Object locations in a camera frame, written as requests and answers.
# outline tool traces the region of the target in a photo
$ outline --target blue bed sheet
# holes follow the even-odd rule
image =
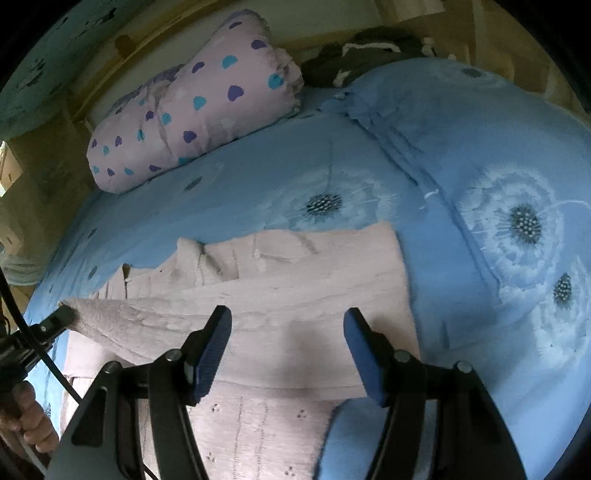
[[[567,197],[556,200],[539,177],[521,175],[524,169],[495,170],[492,162],[484,162],[496,158],[491,150],[497,148],[501,156],[512,152],[513,164],[528,159],[529,172],[538,168],[525,141],[538,137],[528,137],[525,128],[520,130],[521,142],[510,135],[516,109],[530,109],[546,135],[550,127],[562,125],[561,148],[553,145],[553,153],[560,153],[554,166],[565,171],[571,157],[578,168],[586,165],[582,151],[589,133],[542,100],[532,96],[537,103],[530,104],[524,99],[529,94],[513,91],[499,77],[476,69],[466,73],[459,64],[449,67],[429,59],[417,66],[418,61],[423,60],[370,72],[326,102],[323,112],[316,106],[335,92],[312,92],[313,100],[295,118],[131,192],[97,194],[56,252],[31,299],[28,321],[42,319],[61,299],[88,296],[124,262],[138,268],[157,266],[174,252],[180,236],[211,243],[263,229],[360,229],[388,220],[407,266],[423,360],[445,366],[459,359],[472,362],[508,423],[528,476],[543,478],[591,401],[585,388],[590,359],[587,342],[581,340],[591,312],[586,273],[591,259],[584,249],[577,250],[579,240],[588,238],[588,219],[579,210],[569,210],[584,207],[587,200],[577,186],[572,192],[578,197],[569,199],[579,203],[561,204],[566,210],[557,220],[555,204]],[[475,80],[472,87],[470,79]],[[510,102],[491,95],[501,89],[509,92]],[[422,102],[421,95],[428,101]],[[502,115],[477,115],[478,109],[495,112],[498,105],[505,109]],[[469,122],[460,122],[466,109],[471,112]],[[526,111],[517,117],[523,122],[527,116]],[[469,134],[453,137],[463,128]],[[507,149],[505,134],[518,155]],[[534,156],[543,153],[533,151]],[[543,165],[550,168],[552,163]],[[565,181],[561,175],[543,174]],[[511,202],[498,207],[507,193]],[[479,217],[480,206],[484,214]],[[535,213],[535,221],[520,226],[520,212]],[[574,218],[580,219],[579,230],[572,227]],[[493,228],[488,219],[496,221]],[[558,227],[569,239],[558,246],[545,243],[543,233]],[[538,249],[541,253],[512,249],[511,237],[530,234],[535,240],[530,246],[549,247]],[[518,260],[514,263],[527,269],[528,261],[537,265],[542,258],[552,266],[552,275],[535,268],[507,275],[510,262],[503,264],[490,243],[484,243],[497,239],[495,235],[504,242],[506,254]],[[567,327],[574,318],[578,330],[577,335],[565,332],[561,338],[566,340],[555,348],[544,342],[556,338],[547,329],[548,319],[556,316]],[[66,342],[64,335],[52,350],[58,366],[63,365]],[[541,351],[540,345],[548,351]],[[57,424],[61,388],[43,366],[31,379]],[[319,478],[364,478],[383,418],[384,412],[366,399],[345,403],[327,437]]]

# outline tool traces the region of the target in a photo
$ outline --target pink cloth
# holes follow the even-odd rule
[[[258,14],[233,14],[172,82],[103,120],[87,150],[99,188],[126,192],[297,111],[300,69],[267,35]]]

